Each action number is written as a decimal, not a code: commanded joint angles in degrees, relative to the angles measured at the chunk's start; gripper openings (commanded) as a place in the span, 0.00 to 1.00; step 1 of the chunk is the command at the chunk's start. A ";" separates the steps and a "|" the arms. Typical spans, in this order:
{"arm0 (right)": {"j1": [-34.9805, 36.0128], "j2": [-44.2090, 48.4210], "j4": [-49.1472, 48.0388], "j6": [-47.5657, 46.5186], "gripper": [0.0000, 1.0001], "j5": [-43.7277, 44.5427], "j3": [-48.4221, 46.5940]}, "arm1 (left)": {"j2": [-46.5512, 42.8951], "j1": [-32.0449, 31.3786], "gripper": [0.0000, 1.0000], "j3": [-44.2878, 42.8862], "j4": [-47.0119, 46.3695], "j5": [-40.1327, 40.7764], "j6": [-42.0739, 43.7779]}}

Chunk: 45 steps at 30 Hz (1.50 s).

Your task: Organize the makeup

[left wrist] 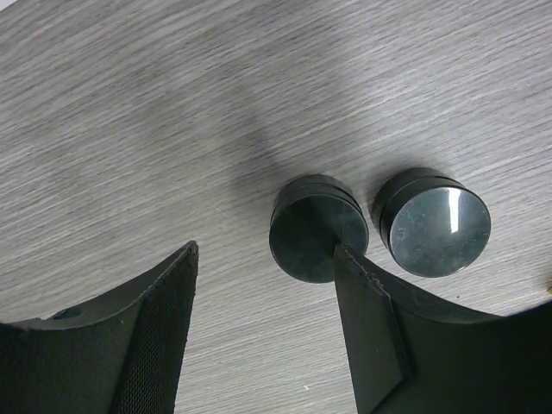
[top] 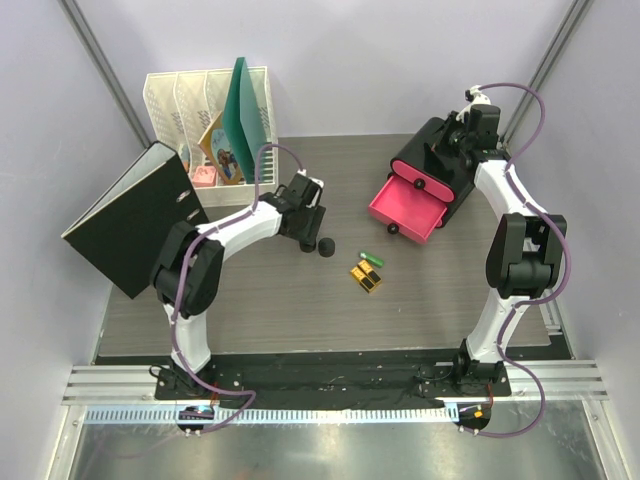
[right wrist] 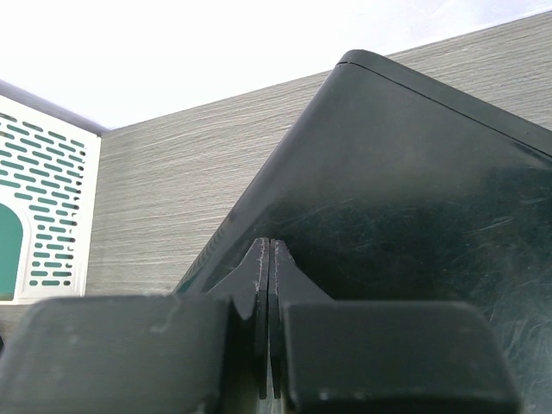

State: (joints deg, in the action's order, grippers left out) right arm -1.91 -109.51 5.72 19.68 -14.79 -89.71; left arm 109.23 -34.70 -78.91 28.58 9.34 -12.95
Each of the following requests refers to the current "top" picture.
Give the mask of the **black drawer organizer box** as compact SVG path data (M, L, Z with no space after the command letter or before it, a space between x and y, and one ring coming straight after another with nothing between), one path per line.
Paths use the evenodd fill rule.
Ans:
M452 111L446 119L429 119L390 161L392 174L410 184L421 180L422 190L445 204L437 228L449 222L474 188L462 168L458 151L440 140L449 120L454 127L463 127L456 121L456 115Z

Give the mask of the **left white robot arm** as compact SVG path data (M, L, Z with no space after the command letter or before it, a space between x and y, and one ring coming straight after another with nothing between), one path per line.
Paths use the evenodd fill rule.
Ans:
M259 195L233 215L198 226L179 222L170 230L150 283L170 323L171 358L182 370L178 386L190 398L203 398L212 389L206 312L217 296L224 263L275 236L293 240L306 253L314 251L326 212L320 204L323 189L321 180L298 171L289 184Z

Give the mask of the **pink top drawer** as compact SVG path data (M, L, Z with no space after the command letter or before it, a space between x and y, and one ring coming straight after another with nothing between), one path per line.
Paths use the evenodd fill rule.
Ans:
M390 162L390 165L395 175L398 175L412 185L415 180L423 179L425 181L423 190L438 200L444 203L450 203L455 199L454 191L447 184L442 183L437 178L428 175L422 170L414 168L404 160L395 158Z

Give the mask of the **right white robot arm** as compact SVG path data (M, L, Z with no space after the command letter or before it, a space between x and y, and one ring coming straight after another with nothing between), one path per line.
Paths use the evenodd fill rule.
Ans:
M533 199L498 149L499 120L498 107L474 100L449 115L433 148L458 157L499 221L485 264L487 301L446 377L465 395L505 381L507 344L528 307L555 286L564 256L566 220Z

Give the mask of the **pink drawer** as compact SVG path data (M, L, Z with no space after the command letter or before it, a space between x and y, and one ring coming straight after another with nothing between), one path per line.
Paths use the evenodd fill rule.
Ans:
M423 179L425 181L423 190L438 200L444 203L450 203L455 199L454 191L447 184L442 183L437 178L428 175L422 170L414 168L404 160L395 158L390 162L390 165L395 175L398 175L412 185L415 180Z
M386 228L395 223L399 233L410 240L425 244L441 225L446 203L417 190L408 181L392 174L368 206L369 214Z

